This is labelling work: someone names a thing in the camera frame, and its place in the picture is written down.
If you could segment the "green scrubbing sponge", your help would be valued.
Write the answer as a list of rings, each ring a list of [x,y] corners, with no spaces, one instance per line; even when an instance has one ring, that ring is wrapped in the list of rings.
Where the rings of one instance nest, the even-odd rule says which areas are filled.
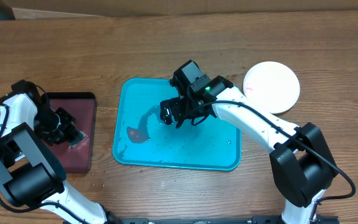
[[[82,140],[84,140],[84,138],[87,137],[87,134],[84,133],[83,131],[79,131],[79,130],[74,130],[69,137],[69,143],[70,146],[75,146],[76,144],[78,144],[79,142],[81,142]]]

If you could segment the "white plate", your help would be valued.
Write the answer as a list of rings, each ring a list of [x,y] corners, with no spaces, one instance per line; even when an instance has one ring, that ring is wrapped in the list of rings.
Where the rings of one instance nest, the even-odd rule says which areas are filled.
[[[243,92],[250,101],[272,114],[290,110],[300,97],[300,82],[288,66],[273,61],[260,62],[246,73]]]

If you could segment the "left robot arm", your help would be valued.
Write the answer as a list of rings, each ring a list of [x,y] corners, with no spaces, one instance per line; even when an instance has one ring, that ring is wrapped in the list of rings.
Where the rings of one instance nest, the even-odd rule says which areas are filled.
[[[50,146],[83,143],[87,134],[63,108],[50,106],[48,93],[26,80],[0,98],[0,206],[12,213],[42,209],[66,223],[120,223],[68,181]]]

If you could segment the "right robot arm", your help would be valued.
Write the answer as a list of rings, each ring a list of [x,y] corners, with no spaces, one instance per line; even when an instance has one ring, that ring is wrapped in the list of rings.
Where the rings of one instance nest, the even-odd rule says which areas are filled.
[[[160,119],[180,127],[209,116],[226,121],[258,143],[269,155],[276,188],[285,197],[279,223],[321,223],[316,209],[338,171],[321,130],[280,119],[249,101],[222,76],[211,79],[192,60],[169,81],[178,96],[160,104]]]

